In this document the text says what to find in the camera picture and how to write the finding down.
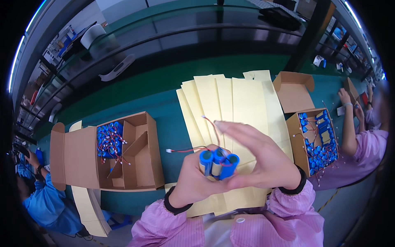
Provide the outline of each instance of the fluorescent light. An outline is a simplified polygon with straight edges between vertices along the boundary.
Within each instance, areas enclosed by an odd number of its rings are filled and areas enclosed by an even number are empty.
[[[29,29],[30,25],[32,24],[34,18],[36,17],[37,13],[39,12],[39,10],[41,9],[41,7],[43,6],[43,4],[45,3],[46,0],[43,1],[43,3],[40,5],[40,7],[38,7],[37,11],[35,12],[35,14],[33,15],[33,18],[30,20],[29,25],[27,25],[26,28],[26,32]]]
[[[11,75],[9,76],[9,83],[8,83],[8,92],[11,92],[12,75],[13,75],[13,73],[14,73],[15,63],[17,62],[17,57],[18,57],[18,54],[19,54],[19,49],[21,48],[23,39],[24,39],[24,36],[22,37],[21,41],[19,42],[17,52],[15,53],[14,62],[12,63]]]
[[[354,11],[352,11],[351,7],[348,5],[347,2],[344,2],[344,3],[346,4],[348,10],[351,12],[351,14],[352,14],[352,16],[354,17],[355,21],[357,22],[359,28],[362,28],[362,27],[361,27],[361,24],[359,23],[359,20],[357,19],[357,17],[356,17],[355,14],[354,14]]]

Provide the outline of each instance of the white chair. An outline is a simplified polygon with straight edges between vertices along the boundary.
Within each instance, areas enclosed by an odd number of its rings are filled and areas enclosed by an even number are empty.
[[[82,36],[81,44],[89,49],[92,42],[102,34],[106,34],[103,27],[100,24],[93,25]]]

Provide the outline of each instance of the small box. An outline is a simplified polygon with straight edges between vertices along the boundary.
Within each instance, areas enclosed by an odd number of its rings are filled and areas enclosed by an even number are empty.
[[[273,81],[273,86],[277,91],[278,99],[284,113],[294,113],[287,121],[288,133],[291,139],[292,153],[294,163],[304,170],[307,177],[310,177],[309,160],[307,156],[306,141],[302,138],[304,136],[309,143],[314,143],[314,147],[321,146],[323,143],[319,135],[314,136],[313,131],[303,132],[300,124],[300,113],[306,113],[307,120],[313,123],[316,116],[326,108],[315,108],[313,101],[307,90],[312,92],[314,90],[314,79],[311,75],[281,71],[276,79]],[[333,123],[329,112],[327,113],[329,124],[333,129]],[[315,124],[307,125],[309,130],[316,129]]]
[[[123,125],[123,164],[97,156],[97,127],[118,121]],[[146,112],[64,133],[64,124],[51,131],[52,183],[58,190],[66,184],[119,192],[156,190],[165,184],[155,120]]]

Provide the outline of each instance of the blue anti-static jacket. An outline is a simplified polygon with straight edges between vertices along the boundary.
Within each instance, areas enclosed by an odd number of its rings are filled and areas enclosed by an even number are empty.
[[[37,224],[64,234],[82,230],[77,209],[66,199],[64,191],[53,186],[50,173],[45,177],[45,183],[36,181],[34,184],[36,191],[23,201],[23,205]]]

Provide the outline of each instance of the stack of batteries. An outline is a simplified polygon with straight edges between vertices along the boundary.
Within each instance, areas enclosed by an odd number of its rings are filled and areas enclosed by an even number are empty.
[[[116,158],[122,154],[123,126],[119,122],[98,127],[97,154],[102,158]]]
[[[336,141],[327,110],[323,110],[315,117],[315,123],[318,127],[318,134],[322,146],[314,146],[308,139],[305,139],[305,145],[310,166],[310,175],[314,175],[319,169],[325,168],[333,161],[338,159],[336,150]],[[308,125],[306,113],[299,113],[299,119],[302,126],[302,132],[307,132]]]

